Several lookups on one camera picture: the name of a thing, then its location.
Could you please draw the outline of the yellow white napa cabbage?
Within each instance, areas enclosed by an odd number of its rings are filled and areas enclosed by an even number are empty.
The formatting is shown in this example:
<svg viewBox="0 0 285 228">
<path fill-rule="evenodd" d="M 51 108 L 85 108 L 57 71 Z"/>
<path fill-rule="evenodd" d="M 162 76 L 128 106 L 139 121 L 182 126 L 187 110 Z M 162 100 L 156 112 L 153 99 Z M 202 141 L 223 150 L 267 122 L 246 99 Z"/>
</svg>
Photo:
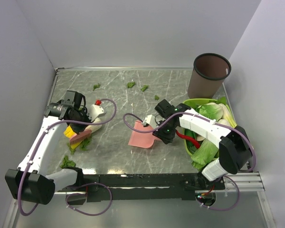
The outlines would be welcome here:
<svg viewBox="0 0 285 228">
<path fill-rule="evenodd" d="M 95 133 L 96 131 L 98 131 L 100 128 L 102 127 L 102 125 L 88 125 L 86 126 L 85 130 L 91 130 L 92 133 Z M 72 128 L 70 126 L 68 126 L 66 128 L 66 130 L 64 131 L 64 136 L 66 138 L 68 138 L 70 140 L 71 136 L 73 136 L 75 134 L 75 132 L 73 132 Z"/>
</svg>

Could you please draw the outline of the pink plastic dustpan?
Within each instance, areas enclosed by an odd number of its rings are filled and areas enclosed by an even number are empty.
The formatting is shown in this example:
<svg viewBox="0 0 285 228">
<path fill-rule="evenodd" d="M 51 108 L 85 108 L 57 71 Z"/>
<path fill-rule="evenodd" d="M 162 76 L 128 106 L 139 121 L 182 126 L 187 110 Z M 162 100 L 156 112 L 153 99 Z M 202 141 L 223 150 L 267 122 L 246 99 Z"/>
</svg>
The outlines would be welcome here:
<svg viewBox="0 0 285 228">
<path fill-rule="evenodd" d="M 144 127 L 140 121 L 135 121 L 134 129 L 140 131 L 152 130 L 151 126 Z M 128 145 L 139 147 L 143 149 L 149 149 L 153 146 L 156 137 L 152 133 L 139 133 L 132 131 L 131 137 L 129 139 Z"/>
</svg>

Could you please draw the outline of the pink hand brush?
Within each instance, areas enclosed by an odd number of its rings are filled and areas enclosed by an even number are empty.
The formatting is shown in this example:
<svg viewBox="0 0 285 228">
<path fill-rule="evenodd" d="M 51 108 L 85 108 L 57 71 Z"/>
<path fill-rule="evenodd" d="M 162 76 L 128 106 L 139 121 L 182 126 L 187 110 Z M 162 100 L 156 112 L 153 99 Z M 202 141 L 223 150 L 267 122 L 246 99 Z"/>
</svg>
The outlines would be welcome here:
<svg viewBox="0 0 285 228">
<path fill-rule="evenodd" d="M 88 138 L 91 136 L 92 131 L 91 130 L 85 130 L 83 132 L 80 133 L 75 133 L 73 136 L 71 136 L 69 142 L 70 144 L 76 144 L 79 143 L 81 141 L 83 141 L 84 139 Z"/>
</svg>

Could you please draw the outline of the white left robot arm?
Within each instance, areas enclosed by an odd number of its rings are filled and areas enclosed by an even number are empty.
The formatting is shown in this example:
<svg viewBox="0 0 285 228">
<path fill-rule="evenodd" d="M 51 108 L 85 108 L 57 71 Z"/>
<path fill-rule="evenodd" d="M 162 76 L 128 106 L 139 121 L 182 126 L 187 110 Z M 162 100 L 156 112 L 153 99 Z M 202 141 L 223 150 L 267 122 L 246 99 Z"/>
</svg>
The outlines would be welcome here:
<svg viewBox="0 0 285 228">
<path fill-rule="evenodd" d="M 81 168 L 67 165 L 59 172 L 46 173 L 64 130 L 73 126 L 78 133 L 90 122 L 85 105 L 83 94 L 68 90 L 62 100 L 46 107 L 42 126 L 28 154 L 16 169 L 8 169 L 5 174 L 14 199 L 46 205 L 54 193 L 63 188 L 69 186 L 74 191 L 83 188 L 85 180 Z"/>
</svg>

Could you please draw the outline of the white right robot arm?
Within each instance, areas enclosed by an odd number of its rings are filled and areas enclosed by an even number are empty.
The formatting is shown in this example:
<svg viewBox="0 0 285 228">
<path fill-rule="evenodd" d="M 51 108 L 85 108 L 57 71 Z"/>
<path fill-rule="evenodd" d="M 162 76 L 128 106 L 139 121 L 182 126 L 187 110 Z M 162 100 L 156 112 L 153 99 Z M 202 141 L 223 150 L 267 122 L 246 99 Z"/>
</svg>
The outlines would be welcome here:
<svg viewBox="0 0 285 228">
<path fill-rule="evenodd" d="M 157 124 L 155 116 L 149 115 L 143 125 L 150 125 L 153 128 L 152 134 L 165 144 L 171 143 L 176 128 L 182 127 L 205 137 L 218 148 L 219 158 L 204 166 L 202 175 L 198 177 L 198 184 L 203 189 L 209 189 L 216 179 L 225 174 L 237 174 L 249 159 L 256 160 L 246 132 L 239 126 L 232 128 L 219 124 L 183 103 L 175 107 L 167 100 L 162 100 L 155 110 L 164 121 Z"/>
</svg>

